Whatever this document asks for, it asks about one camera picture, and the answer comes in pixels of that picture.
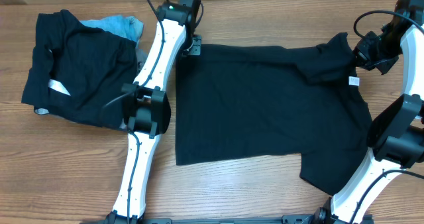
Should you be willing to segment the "black t-shirt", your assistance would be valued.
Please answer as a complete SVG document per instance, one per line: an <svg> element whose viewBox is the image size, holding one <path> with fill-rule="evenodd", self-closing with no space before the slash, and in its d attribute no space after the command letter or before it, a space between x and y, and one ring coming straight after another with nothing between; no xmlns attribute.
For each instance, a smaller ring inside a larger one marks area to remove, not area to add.
<svg viewBox="0 0 424 224"><path fill-rule="evenodd" d="M372 118L344 32L309 48L203 44L176 66L176 162L301 155L301 179L334 195L367 151Z"/></svg>

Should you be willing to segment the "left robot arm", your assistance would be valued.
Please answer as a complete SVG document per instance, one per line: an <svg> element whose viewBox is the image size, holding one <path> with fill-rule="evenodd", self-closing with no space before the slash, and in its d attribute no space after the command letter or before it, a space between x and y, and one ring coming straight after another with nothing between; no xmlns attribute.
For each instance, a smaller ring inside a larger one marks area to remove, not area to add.
<svg viewBox="0 0 424 224"><path fill-rule="evenodd" d="M119 194L105 223L138 223L143 218L154 152L170 124L170 72L180 58L201 53L201 36L195 34L203 16L201 0L165 1L153 12L158 23L144 66L133 83L124 84L121 95L102 108L121 102L129 142Z"/></svg>

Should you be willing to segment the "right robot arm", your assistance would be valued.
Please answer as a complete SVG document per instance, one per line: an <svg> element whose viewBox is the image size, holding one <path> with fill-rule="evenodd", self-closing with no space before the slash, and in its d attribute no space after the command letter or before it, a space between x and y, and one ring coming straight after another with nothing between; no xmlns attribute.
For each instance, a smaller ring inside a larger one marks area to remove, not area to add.
<svg viewBox="0 0 424 224"><path fill-rule="evenodd" d="M401 95L372 122L367 153L344 188L313 215L285 215L282 223L373 223L366 210L400 174L423 162L423 0L398 0L380 35L368 32L353 50L356 66L386 74L403 56Z"/></svg>

